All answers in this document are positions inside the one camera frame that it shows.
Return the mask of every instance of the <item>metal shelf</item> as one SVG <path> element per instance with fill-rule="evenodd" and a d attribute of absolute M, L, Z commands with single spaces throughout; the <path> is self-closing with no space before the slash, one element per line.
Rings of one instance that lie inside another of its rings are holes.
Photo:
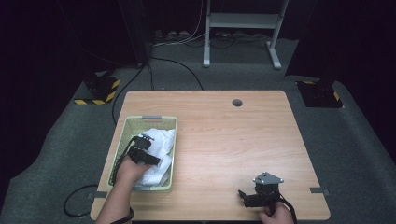
<path fill-rule="evenodd" d="M 283 0 L 279 14 L 244 14 L 244 13 L 210 13 L 210 0 L 207 0 L 206 28 L 205 28 L 205 45 L 204 45 L 204 67 L 210 66 L 210 28 L 258 28 L 273 29 L 274 34 L 271 41 L 266 43 L 268 51 L 275 69 L 281 69 L 282 66 L 275 51 L 275 43 L 282 25 L 285 11 L 289 0 Z"/>
<path fill-rule="evenodd" d="M 278 14 L 211 13 L 210 27 L 275 29 Z"/>

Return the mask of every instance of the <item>plastic basket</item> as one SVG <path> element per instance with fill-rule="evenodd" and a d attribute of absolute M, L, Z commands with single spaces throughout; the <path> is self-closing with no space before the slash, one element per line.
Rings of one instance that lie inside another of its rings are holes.
<path fill-rule="evenodd" d="M 116 161 L 119 159 L 122 152 L 128 145 L 128 142 L 133 136 L 137 136 L 140 133 L 148 131 L 149 129 L 159 130 L 172 130 L 175 129 L 174 144 L 168 156 L 172 158 L 172 164 L 169 166 L 166 173 L 169 174 L 169 178 L 163 183 L 162 186 L 152 187 L 133 187 L 133 190 L 169 190 L 172 186 L 173 168 L 174 168 L 174 157 L 177 137 L 177 118 L 171 116 L 130 116 L 127 117 L 122 127 L 120 141 L 117 146 L 116 156 L 112 162 L 110 173 L 107 180 L 107 186 L 113 187 L 112 174 L 115 169 Z"/>

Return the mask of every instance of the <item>white cloth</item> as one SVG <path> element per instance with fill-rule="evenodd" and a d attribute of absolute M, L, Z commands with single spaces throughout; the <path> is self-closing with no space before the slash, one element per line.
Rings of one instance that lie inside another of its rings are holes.
<path fill-rule="evenodd" d="M 140 186 L 161 186 L 168 178 L 169 174 L 166 173 L 169 166 L 172 164 L 172 158 L 167 154 L 171 151 L 174 138 L 175 138 L 175 130 L 158 130 L 158 129 L 150 129 L 146 132 L 139 134 L 142 137 L 145 134 L 152 139 L 151 146 L 149 147 L 147 153 L 151 156 L 155 156 L 159 158 L 161 161 L 157 166 L 152 166 L 148 169 L 143 177 L 138 180 L 134 185 L 136 187 Z"/>

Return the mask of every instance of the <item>table top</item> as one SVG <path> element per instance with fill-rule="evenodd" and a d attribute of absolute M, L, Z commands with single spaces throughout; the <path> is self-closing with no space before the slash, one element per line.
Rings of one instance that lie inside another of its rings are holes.
<path fill-rule="evenodd" d="M 242 105 L 233 105 L 233 100 Z M 246 208 L 241 189 L 268 172 L 284 179 L 280 193 L 299 220 L 323 220 L 330 211 L 319 188 L 290 104 L 283 91 L 130 91 L 106 158 L 98 191 L 107 178 L 128 116 L 177 117 L 172 188 L 131 192 L 134 220 L 258 220 L 262 208 Z M 95 198 L 96 219 L 105 202 Z"/>

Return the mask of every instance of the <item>gray carpet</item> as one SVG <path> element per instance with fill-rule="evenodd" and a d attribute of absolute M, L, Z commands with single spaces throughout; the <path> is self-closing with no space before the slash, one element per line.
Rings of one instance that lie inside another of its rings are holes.
<path fill-rule="evenodd" d="M 202 42 L 192 42 L 199 46 Z M 218 47 L 229 42 L 212 41 Z M 276 51 L 283 69 L 273 69 L 262 41 L 235 43 L 211 50 L 210 68 L 202 67 L 203 48 L 185 45 L 156 47 L 154 57 L 187 65 L 205 90 L 282 90 L 289 100 L 320 185 L 330 192 L 331 218 L 322 223 L 396 223 L 396 169 L 366 118 L 341 83 L 333 87 L 345 108 L 307 108 L 295 80 L 284 77 L 297 41 L 280 39 Z M 177 63 L 150 60 L 156 91 L 200 90 L 194 76 Z M 120 68 L 119 90 L 137 73 Z M 147 67 L 126 87 L 115 104 L 120 113 L 127 91 L 151 90 Z M 113 137 L 112 104 L 69 105 L 48 133 L 35 163 L 10 181 L 0 223 L 92 223 L 89 216 L 64 214 L 65 198 L 75 189 L 98 184 Z M 91 209 L 87 189 L 70 199 L 68 208 Z M 300 220 L 299 223 L 316 223 Z"/>

